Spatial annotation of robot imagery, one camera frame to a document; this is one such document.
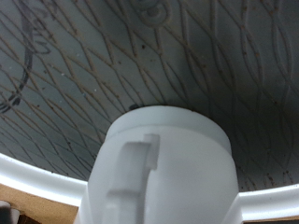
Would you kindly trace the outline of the translucent grey gripper finger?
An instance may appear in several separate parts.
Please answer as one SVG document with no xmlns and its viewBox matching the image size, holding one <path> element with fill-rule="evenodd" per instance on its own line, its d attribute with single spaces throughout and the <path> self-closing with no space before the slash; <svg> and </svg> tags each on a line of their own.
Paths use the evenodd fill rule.
<svg viewBox="0 0 299 224">
<path fill-rule="evenodd" d="M 8 202 L 0 201 L 0 224 L 18 224 L 20 211 Z"/>
</svg>

